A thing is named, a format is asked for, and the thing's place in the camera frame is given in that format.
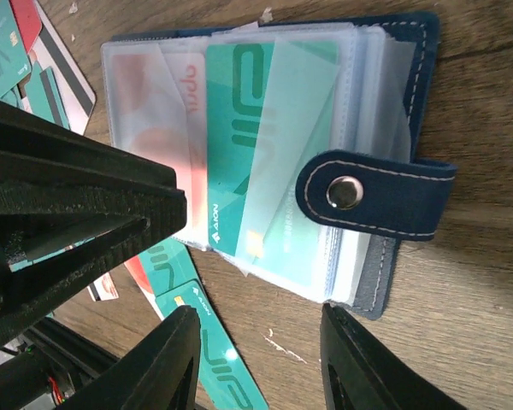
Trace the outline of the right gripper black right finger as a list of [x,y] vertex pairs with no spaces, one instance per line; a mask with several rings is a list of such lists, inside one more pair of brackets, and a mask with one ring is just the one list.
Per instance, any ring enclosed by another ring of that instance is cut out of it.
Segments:
[[462,409],[406,366],[342,307],[321,311],[321,375],[328,409]]

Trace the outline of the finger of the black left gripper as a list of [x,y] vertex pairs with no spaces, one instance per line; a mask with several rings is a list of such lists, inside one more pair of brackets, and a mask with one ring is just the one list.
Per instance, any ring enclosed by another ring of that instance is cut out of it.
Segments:
[[0,101],[0,348],[186,218],[172,168]]

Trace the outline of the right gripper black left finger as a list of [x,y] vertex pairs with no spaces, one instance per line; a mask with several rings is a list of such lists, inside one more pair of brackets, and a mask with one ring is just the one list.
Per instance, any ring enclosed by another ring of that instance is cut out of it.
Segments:
[[60,409],[193,409],[200,362],[195,308],[176,308],[135,348]]

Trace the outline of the teal VIP card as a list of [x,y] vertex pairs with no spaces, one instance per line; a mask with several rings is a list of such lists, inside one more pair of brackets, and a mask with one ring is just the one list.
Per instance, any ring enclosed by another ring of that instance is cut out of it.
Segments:
[[161,319],[188,305],[198,312],[198,379],[217,409],[267,409],[268,403],[215,313],[183,243],[170,238],[125,263]]
[[302,165],[329,145],[334,41],[211,44],[206,53],[209,241],[252,260],[283,232]]

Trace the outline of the blue card holder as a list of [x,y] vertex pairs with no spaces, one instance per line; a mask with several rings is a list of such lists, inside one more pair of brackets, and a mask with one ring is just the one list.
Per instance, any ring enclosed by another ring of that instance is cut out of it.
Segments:
[[[283,232],[252,260],[209,241],[206,53],[211,44],[334,41],[339,72],[329,145],[301,167],[280,207]],[[385,308],[399,244],[437,231],[456,168],[416,157],[439,42],[431,12],[292,23],[251,23],[122,36],[103,44],[115,54],[194,52],[204,58],[207,223],[205,247],[243,272],[313,302],[336,302],[369,319]]]

